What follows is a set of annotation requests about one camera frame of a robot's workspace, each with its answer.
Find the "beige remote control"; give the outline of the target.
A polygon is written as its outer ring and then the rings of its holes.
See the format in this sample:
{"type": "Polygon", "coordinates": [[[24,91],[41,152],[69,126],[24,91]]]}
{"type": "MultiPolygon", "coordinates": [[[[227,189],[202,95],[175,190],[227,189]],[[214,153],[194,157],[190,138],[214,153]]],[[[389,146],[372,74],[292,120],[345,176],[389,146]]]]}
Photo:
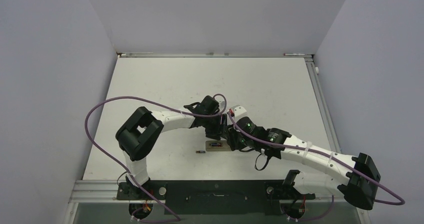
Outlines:
{"type": "Polygon", "coordinates": [[[226,140],[209,140],[205,144],[206,151],[231,151],[226,140]]]}

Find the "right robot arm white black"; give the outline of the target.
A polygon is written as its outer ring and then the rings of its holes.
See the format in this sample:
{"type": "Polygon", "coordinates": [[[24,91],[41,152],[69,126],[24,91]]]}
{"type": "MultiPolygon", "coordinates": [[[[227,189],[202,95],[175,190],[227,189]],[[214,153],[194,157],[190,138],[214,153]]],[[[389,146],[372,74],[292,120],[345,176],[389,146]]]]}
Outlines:
{"type": "Polygon", "coordinates": [[[318,178],[310,183],[289,179],[283,183],[283,193],[295,198],[300,193],[319,192],[340,194],[349,204],[371,210],[377,202],[381,175],[374,160],[365,153],[357,156],[330,151],[306,142],[278,128],[264,129],[255,125],[247,116],[229,117],[227,142],[233,150],[246,147],[266,157],[293,161],[319,171],[318,178]]]}

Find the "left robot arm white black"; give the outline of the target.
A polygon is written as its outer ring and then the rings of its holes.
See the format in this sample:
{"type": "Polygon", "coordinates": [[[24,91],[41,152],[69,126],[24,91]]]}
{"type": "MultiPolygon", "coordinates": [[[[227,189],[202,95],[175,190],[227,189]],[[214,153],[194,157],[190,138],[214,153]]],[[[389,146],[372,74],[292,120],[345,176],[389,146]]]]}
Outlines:
{"type": "Polygon", "coordinates": [[[137,108],[116,133],[120,149],[124,152],[128,169],[126,181],[129,192],[137,199],[149,192],[147,156],[159,135],[177,129],[203,127],[206,138],[221,140],[226,126],[227,100],[217,101],[207,95],[201,102],[184,105],[179,109],[164,106],[162,111],[137,108]]]}

